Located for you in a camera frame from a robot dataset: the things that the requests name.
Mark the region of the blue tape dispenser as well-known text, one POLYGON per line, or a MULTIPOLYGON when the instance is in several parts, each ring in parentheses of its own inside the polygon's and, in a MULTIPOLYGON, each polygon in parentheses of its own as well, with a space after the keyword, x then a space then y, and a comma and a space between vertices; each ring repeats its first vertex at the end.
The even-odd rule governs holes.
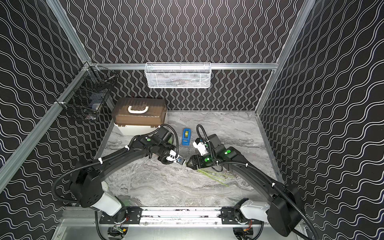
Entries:
POLYGON ((182 145, 189 146, 190 142, 191 142, 191 129, 184 128, 183 135, 182 135, 182 145))

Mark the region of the pink flower bouquet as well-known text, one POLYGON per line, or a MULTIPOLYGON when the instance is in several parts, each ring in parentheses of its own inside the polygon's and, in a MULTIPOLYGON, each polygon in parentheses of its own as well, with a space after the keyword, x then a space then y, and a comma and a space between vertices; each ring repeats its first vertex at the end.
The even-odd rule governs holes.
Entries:
POLYGON ((232 175, 227 175, 227 174, 222 174, 219 172, 211 171, 211 170, 206 170, 206 169, 197 169, 197 172, 205 175, 211 180, 214 180, 218 183, 220 183, 223 186, 228 187, 229 185, 227 184, 227 181, 234 179, 235 177, 232 175))

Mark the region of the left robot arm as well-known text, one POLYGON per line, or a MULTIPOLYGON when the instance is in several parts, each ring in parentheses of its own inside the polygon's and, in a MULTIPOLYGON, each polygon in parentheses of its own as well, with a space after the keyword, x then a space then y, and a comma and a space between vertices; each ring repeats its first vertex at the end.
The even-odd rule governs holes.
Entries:
POLYGON ((114 223, 124 223, 128 218, 126 206, 105 191, 102 182, 128 164, 152 156, 157 156, 165 165, 172 164, 179 156, 179 138, 170 125, 162 124, 148 134, 136 135, 123 148, 107 156, 79 161, 73 170, 54 180, 51 192, 59 201, 101 211, 114 223), (73 200, 65 199, 57 192, 58 184, 65 177, 70 178, 70 192, 75 197, 73 200))

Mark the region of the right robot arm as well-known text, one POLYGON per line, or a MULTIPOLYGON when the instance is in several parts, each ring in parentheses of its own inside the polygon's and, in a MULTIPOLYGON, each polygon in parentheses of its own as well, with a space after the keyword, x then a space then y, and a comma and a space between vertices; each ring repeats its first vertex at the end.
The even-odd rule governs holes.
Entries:
POLYGON ((190 157, 187 166, 194 170, 223 167, 245 180, 251 187, 264 196, 267 204, 263 207, 249 199, 243 199, 234 206, 234 218, 238 223, 257 220, 268 223, 278 234, 287 237, 295 233, 303 239, 307 236, 296 230, 304 221, 310 228, 313 238, 319 234, 306 216, 304 203, 296 187, 285 185, 265 174, 251 164, 237 149, 225 147, 217 135, 208 139, 197 138, 193 147, 199 154, 190 157))

